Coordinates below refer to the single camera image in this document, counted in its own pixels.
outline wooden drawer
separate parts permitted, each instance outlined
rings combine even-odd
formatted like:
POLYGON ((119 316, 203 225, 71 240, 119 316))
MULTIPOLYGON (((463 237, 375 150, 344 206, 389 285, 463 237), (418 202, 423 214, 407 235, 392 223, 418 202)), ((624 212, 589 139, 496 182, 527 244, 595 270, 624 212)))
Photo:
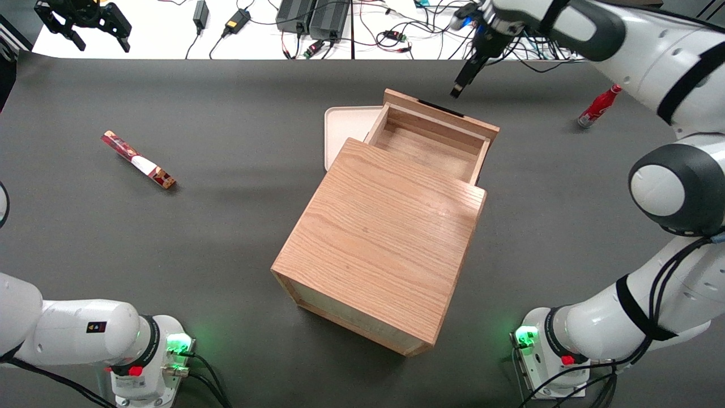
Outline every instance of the wooden drawer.
POLYGON ((365 143, 476 184, 498 132, 496 126, 387 89, 365 143))

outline warning label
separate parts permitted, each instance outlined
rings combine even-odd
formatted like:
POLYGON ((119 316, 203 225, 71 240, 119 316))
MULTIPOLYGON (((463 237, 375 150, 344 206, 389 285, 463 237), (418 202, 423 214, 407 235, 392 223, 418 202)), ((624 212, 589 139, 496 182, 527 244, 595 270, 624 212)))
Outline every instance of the warning label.
POLYGON ((146 378, 141 377, 116 377, 116 386, 120 388, 143 388, 146 386, 146 378))

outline red can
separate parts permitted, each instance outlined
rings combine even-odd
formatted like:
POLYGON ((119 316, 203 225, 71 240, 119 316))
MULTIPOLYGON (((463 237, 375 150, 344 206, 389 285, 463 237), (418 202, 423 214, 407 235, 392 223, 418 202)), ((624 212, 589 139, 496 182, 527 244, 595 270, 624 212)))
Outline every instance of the red can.
POLYGON ((577 119, 579 125, 583 128, 592 127, 594 122, 599 119, 601 115, 604 115, 604 112, 612 106, 614 98, 616 98, 620 92, 622 92, 622 87, 615 83, 609 91, 606 91, 598 96, 587 110, 579 116, 579 119, 577 119))

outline gray table surface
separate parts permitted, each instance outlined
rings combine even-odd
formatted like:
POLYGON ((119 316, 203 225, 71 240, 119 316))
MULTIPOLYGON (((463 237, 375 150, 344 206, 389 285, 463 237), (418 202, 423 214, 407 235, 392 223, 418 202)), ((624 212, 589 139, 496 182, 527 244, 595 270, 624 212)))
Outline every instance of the gray table surface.
MULTIPOLYGON (((515 408, 508 332, 522 316, 584 300, 670 240, 637 210, 626 175, 674 136, 628 95, 577 129, 574 118, 610 85, 588 65, 540 75, 504 62, 453 101, 460 66, 25 55, 0 115, 0 179, 12 201, 1 270, 47 299, 108 298, 177 317, 238 408, 515 408), (377 105, 386 87, 501 127, 439 341, 412 359, 298 309, 269 272, 324 176, 325 110, 377 105), (99 139, 107 129, 178 188, 163 191, 117 156, 99 139)), ((620 378, 613 407, 721 405, 723 334, 719 320, 652 352, 620 378)), ((95 387, 89 367, 54 370, 95 387)), ((0 406, 90 404, 6 369, 0 406)), ((215 406, 184 383, 177 407, 215 406)))

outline wood grain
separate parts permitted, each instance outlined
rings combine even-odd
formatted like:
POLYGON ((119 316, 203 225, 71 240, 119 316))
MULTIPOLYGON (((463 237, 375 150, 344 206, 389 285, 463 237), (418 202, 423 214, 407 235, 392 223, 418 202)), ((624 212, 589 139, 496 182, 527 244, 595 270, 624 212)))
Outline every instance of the wood grain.
POLYGON ((292 285, 302 299, 298 302, 301 307, 391 350, 407 355, 425 344, 406 332, 368 316, 330 296, 294 281, 292 285))
POLYGON ((272 270, 434 345, 485 196, 348 139, 272 270))
POLYGON ((385 95, 383 95, 383 105, 387 102, 406 109, 414 110, 418 113, 424 114, 425 116, 429 116, 444 123, 479 134, 486 139, 490 139, 492 142, 496 139, 496 135, 498 135, 498 132, 500 131, 498 126, 493 126, 489 123, 479 121, 478 119, 470 118, 465 115, 453 115, 452 113, 436 109, 435 107, 424 105, 420 103, 418 99, 409 97, 406 94, 401 94, 398 91, 393 91, 392 89, 386 89, 385 95))
POLYGON ((491 140, 387 102, 365 143, 475 184, 491 140))

